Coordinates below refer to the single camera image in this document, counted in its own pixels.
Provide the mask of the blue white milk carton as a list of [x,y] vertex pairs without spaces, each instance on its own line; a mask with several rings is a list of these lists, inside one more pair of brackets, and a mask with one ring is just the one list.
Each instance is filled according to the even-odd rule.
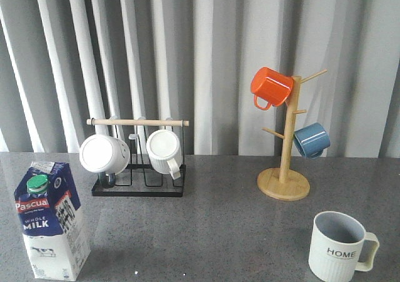
[[35,278],[76,281],[90,247],[69,163],[31,163],[14,200]]

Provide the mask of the white HOME mug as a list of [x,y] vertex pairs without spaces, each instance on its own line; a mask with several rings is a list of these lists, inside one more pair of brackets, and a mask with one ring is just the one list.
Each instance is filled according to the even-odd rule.
[[355,271],[372,270],[379,245],[350,215],[323,211],[313,220],[309,267],[322,281],[351,281]]

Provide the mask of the dark glass cup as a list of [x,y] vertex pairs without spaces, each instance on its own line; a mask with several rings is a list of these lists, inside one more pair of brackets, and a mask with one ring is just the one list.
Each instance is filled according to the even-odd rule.
[[97,178],[99,180],[99,185],[102,188],[113,188],[116,184],[116,174],[106,172],[100,172],[97,174]]

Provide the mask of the white ribbed mug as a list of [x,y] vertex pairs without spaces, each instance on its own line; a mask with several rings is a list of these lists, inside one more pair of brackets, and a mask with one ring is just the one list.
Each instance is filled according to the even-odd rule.
[[182,148],[178,136],[169,130],[153,132],[146,142],[146,150],[152,167],[161,174],[169,174],[173,180],[181,177]]

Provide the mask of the orange mug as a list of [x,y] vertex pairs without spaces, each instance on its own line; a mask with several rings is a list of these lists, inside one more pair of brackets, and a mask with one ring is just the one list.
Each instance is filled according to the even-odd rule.
[[280,106],[289,97],[293,86],[292,77],[262,67],[251,81],[254,105],[264,111],[271,106]]

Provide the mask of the wooden mug tree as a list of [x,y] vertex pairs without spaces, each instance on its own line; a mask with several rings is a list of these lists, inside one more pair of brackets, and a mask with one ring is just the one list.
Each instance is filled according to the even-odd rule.
[[298,108],[302,83],[314,79],[327,72],[323,69],[306,78],[293,76],[294,86],[286,100],[286,117],[284,133],[279,134],[271,129],[263,130],[282,139],[281,163],[278,168],[269,168],[261,171],[257,176],[257,186],[264,194],[283,201],[296,201],[305,198],[310,191],[309,181],[301,173],[291,170],[291,153],[293,147],[294,128],[298,114],[306,113],[305,109]]

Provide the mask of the white smiley mug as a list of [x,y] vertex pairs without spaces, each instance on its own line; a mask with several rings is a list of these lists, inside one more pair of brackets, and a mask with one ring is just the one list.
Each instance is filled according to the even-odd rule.
[[102,134],[88,137],[79,150],[82,166],[92,173],[119,174],[128,165],[130,155],[124,141]]

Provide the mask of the blue mug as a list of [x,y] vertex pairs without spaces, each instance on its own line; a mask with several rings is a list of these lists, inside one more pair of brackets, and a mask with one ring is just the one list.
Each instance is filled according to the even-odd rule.
[[320,157],[331,145],[329,135],[320,123],[295,131],[293,141],[301,156],[309,159]]

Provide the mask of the grey curtain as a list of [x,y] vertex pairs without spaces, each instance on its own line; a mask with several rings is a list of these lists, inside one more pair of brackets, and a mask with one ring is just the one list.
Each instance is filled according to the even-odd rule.
[[303,85],[328,156],[399,156],[399,0],[1,0],[1,151],[75,153],[89,118],[186,119],[188,153],[277,156],[267,66]]

